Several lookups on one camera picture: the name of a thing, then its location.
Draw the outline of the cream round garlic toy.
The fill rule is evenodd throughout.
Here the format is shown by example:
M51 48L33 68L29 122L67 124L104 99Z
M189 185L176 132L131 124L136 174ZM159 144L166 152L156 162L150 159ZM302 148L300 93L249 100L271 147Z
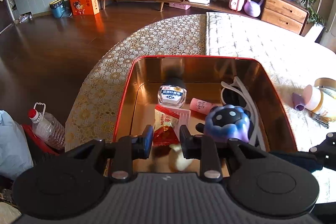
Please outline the cream round garlic toy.
M172 172L199 172L199 160L185 159L180 144L171 144L169 147L169 169Z

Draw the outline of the yellow white lotion bottle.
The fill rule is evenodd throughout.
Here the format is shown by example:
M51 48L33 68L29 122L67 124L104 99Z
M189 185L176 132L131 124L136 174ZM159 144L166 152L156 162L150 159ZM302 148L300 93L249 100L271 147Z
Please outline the yellow white lotion bottle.
M307 110L329 121L335 121L335 98L311 85L304 88L302 97Z

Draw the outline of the gold lidded round tin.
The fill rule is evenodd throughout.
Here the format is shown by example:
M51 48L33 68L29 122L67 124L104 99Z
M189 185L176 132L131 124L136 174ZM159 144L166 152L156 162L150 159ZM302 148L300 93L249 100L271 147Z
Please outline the gold lidded round tin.
M322 77L315 80L314 86L317 88L324 88L336 91L336 80L327 77Z

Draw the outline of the pink ridged soap box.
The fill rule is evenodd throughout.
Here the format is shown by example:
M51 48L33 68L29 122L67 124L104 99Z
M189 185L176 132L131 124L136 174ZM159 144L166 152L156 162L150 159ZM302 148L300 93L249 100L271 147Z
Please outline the pink ridged soap box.
M168 109L170 111L172 111L173 113L179 115L179 123L178 123L179 126L181 126L181 125L188 126L189 119L190 119L190 116L191 116L191 111L190 110L179 109L179 108L175 108L175 107L168 107Z

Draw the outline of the pink small tube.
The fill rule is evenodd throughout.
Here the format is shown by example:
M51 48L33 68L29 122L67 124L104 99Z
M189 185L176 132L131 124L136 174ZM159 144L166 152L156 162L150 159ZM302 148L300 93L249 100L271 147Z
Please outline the pink small tube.
M217 107L216 104L193 98L190 102L190 110L197 113L208 115L213 108Z

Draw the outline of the gold floral lace tablecloth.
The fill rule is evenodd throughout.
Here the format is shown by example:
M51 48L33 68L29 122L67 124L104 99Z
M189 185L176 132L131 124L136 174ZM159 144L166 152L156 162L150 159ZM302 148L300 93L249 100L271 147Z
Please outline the gold floral lace tablecloth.
M163 19L113 46L84 80L66 121L67 151L92 139L113 141L116 126L129 126L119 112L132 111L126 83L135 91L149 80L164 80L159 56L205 55L206 16Z

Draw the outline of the small purple angular container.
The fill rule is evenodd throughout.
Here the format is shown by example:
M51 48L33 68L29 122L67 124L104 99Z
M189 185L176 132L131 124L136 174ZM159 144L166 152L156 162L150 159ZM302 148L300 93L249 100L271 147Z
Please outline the small purple angular container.
M305 109L305 101L303 97L300 94L292 93L292 102L293 102L293 108L297 111L302 111Z

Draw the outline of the clear eye drop bottle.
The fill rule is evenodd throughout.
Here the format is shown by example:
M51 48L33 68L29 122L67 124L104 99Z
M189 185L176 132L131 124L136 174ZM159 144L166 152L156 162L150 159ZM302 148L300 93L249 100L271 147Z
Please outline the clear eye drop bottle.
M187 97L185 83L179 78L170 78L160 86L157 97L160 105L180 109Z

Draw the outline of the clear plastic water jug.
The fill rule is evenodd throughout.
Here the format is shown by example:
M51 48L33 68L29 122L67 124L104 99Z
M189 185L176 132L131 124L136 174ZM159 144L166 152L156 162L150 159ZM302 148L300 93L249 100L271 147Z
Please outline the clear plastic water jug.
M65 128L51 113L46 112L46 104L36 102L28 116L33 123L33 133L39 139L55 150L65 148Z

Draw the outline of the quilted cream mattress pad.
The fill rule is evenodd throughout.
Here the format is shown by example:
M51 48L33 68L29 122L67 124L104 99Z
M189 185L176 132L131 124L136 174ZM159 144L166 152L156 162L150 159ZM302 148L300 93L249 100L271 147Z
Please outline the quilted cream mattress pad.
M335 132L314 121L306 110L293 108L291 95L317 79L335 79L335 53L278 26L245 16L206 13L206 54L257 60L275 86L299 151L308 151Z

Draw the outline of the light blue plastic bag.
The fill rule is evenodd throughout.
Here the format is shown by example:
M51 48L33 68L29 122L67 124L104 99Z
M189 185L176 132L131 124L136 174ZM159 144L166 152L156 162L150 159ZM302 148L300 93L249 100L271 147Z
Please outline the light blue plastic bag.
M15 180L34 166L25 132L5 111L0 111L0 165L1 176Z

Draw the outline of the purple kettlebell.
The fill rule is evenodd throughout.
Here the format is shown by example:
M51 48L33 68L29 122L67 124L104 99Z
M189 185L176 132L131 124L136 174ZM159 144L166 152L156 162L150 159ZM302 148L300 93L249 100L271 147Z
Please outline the purple kettlebell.
M252 0L247 0L244 5L244 12L254 18L257 18L261 14L261 5L264 0L260 0L259 2L255 2Z

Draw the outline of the pink toy case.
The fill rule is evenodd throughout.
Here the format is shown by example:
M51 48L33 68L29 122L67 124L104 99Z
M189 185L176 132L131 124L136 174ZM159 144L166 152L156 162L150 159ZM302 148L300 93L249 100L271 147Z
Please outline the pink toy case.
M231 10L241 11L244 6L245 0L229 0L228 6Z

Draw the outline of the orange gift box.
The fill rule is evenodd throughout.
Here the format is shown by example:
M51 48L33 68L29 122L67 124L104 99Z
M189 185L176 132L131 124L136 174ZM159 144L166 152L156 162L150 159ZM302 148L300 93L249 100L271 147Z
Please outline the orange gift box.
M70 0L73 15L96 15L100 12L98 0Z

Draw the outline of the teal trash bin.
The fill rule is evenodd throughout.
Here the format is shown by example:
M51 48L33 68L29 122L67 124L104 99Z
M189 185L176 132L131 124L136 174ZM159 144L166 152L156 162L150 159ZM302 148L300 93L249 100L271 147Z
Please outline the teal trash bin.
M70 15L69 1L54 0L49 4L52 15L55 18L68 17Z

